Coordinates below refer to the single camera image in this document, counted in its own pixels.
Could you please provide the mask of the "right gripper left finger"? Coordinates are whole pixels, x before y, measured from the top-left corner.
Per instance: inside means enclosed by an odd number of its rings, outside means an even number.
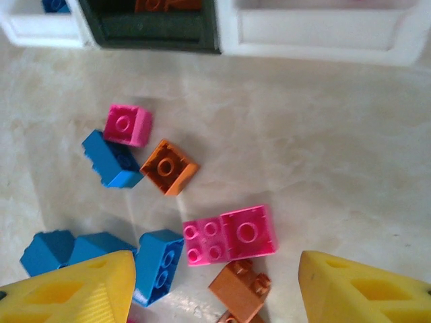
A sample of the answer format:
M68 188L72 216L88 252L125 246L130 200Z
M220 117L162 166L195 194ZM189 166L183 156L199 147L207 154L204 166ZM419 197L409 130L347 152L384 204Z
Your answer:
M1 287L2 322L126 322L132 252L117 251Z

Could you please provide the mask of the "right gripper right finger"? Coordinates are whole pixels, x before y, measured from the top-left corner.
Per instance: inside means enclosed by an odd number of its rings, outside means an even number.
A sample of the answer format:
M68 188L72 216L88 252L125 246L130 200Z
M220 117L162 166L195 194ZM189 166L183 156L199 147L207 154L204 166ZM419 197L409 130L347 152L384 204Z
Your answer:
M429 322L430 284L324 252L303 251L309 322Z

